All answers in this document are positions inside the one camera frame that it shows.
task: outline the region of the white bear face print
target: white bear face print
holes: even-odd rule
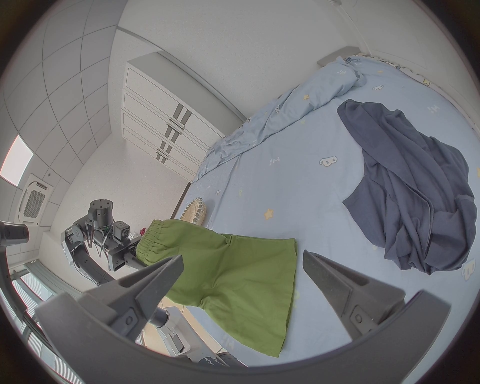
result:
[[[462,267],[462,276],[467,281],[470,276],[473,274],[473,271],[475,271],[475,259],[470,260],[468,263],[463,264]]]
[[[320,165],[323,165],[326,167],[331,166],[333,163],[336,163],[336,156],[326,157],[324,159],[321,159],[319,162]]]

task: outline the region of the ceiling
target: ceiling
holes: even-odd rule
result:
[[[18,187],[0,178],[0,220],[12,221],[32,173],[55,189],[30,241],[10,265],[38,254],[73,179],[110,135],[108,66],[126,0],[60,0],[17,49],[0,80],[0,163],[16,135],[34,152]]]

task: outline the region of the folded blanket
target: folded blanket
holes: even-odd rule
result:
[[[202,308],[242,344],[278,357],[292,305],[295,239],[226,235],[181,220],[154,220],[137,258],[150,265],[177,254],[185,269],[167,297]]]
[[[344,204],[364,235],[400,269],[460,268],[477,218],[460,151],[379,103],[347,100],[337,112],[363,149],[364,177]]]

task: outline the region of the wicker basket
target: wicker basket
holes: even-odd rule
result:
[[[181,214],[180,220],[188,221],[189,223],[194,223],[196,225],[202,225],[206,212],[207,206],[201,197],[197,197],[187,205]]]

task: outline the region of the air conditioner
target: air conditioner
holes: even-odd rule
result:
[[[15,214],[15,223],[39,226],[53,187],[35,175],[28,177]]]

